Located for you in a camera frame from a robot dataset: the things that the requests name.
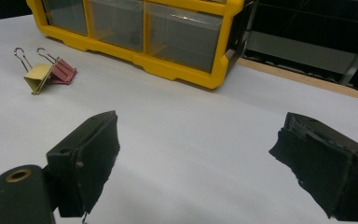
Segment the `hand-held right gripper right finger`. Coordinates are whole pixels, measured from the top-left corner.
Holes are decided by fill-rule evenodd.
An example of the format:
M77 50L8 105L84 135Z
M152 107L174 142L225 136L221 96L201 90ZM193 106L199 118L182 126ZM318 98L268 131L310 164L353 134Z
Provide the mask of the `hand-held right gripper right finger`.
M269 151L339 221L358 221L358 143L317 119L289 112Z

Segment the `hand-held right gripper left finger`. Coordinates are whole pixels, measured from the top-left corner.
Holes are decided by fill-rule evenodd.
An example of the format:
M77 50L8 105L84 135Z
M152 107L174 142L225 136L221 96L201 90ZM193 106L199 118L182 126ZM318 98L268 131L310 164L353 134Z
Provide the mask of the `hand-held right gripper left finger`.
M91 212L119 151L117 114L107 111L86 119L47 153L51 203L62 217Z

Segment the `pink binder clip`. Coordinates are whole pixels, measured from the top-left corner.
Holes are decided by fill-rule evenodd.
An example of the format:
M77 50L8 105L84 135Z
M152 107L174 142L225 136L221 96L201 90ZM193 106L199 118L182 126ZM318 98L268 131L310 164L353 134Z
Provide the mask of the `pink binder clip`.
M60 57L51 56L44 48L38 48L36 53L51 62L52 68L49 78L52 84L69 85L72 82L77 74L77 70L67 61Z

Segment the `yellow binder clip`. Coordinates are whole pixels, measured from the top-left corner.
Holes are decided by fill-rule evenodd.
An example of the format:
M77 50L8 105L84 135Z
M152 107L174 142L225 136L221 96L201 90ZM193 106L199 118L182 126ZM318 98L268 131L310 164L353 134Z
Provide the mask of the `yellow binder clip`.
M21 61L26 71L23 78L31 88L32 94L38 95L49 79L52 66L45 63L31 65L22 48L14 48L14 55Z

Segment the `yellow drawer cabinet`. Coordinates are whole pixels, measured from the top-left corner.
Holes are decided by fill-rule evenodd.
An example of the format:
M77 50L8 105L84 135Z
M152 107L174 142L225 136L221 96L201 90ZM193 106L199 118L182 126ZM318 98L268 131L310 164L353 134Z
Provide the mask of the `yellow drawer cabinet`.
M113 56L143 68L147 73L169 80L183 80L198 86L215 89L225 80L229 69L240 56L244 44L246 19L245 0L143 0L144 1L144 43L142 51L125 49L120 46L97 40L92 34L89 0L83 0L87 35L80 35L48 24L48 18L42 0L26 0L31 9L39 31L60 40L68 47L82 51L94 51ZM157 3L196 12L204 12L222 18L211 73L203 72L179 63L172 63L154 57L147 52L148 16L146 4Z

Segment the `white table cover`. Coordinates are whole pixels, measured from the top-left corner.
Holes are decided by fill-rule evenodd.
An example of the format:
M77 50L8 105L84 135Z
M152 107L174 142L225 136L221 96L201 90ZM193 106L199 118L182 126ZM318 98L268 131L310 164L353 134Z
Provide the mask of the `white table cover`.
M77 70L33 95L15 57L44 48ZM113 110L120 152L89 224L350 224L329 218L269 154L286 115L358 142L358 99L237 65L206 91L48 39L32 17L0 21L0 174L44 165L85 119Z

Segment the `wide clear plastic drawer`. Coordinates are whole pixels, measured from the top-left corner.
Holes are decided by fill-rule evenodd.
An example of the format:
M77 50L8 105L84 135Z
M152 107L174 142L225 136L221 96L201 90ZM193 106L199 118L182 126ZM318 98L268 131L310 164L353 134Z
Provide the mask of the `wide clear plastic drawer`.
M211 73L222 18L157 3L146 4L147 52L157 58Z

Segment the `grey metal shelf frame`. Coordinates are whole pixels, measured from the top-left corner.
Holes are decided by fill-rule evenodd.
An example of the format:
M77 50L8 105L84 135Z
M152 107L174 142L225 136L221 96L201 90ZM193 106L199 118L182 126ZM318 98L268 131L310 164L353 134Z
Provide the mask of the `grey metal shelf frame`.
M245 53L358 87L358 0L254 0Z

